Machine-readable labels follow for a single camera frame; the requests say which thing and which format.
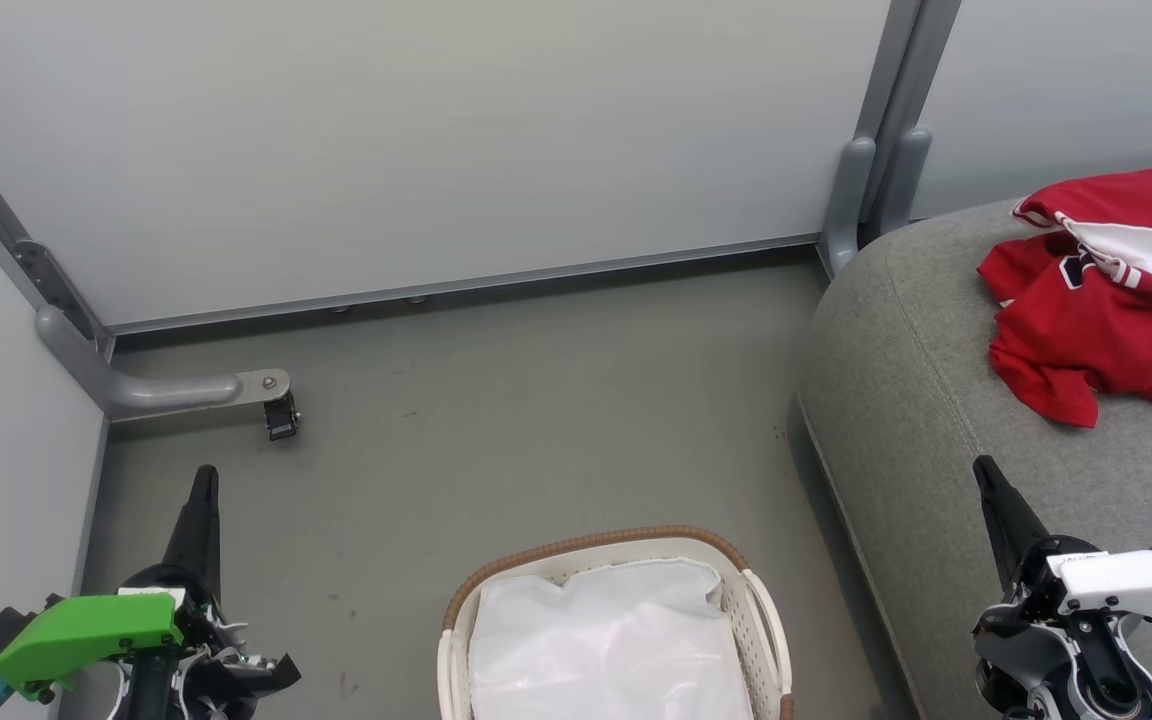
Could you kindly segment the right gripper, white band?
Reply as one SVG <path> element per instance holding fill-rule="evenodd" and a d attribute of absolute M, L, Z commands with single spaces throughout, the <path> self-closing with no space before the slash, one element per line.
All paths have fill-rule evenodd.
<path fill-rule="evenodd" d="M 990 455 L 973 460 L 973 478 L 998 579 L 1021 621 L 1064 635 L 1076 650 L 1111 646 L 1152 621 L 1152 550 L 1111 553 L 1049 536 Z"/>

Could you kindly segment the left gripper, green band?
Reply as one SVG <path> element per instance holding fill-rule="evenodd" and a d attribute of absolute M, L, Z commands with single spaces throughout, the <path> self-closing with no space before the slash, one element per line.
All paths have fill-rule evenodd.
<path fill-rule="evenodd" d="M 111 594 L 51 594 L 41 612 L 0 612 L 0 708 L 54 702 L 81 670 L 113 666 L 113 719 L 251 719 L 301 680 L 289 655 L 248 651 L 221 611 L 220 477 L 195 473 L 162 556 Z"/>

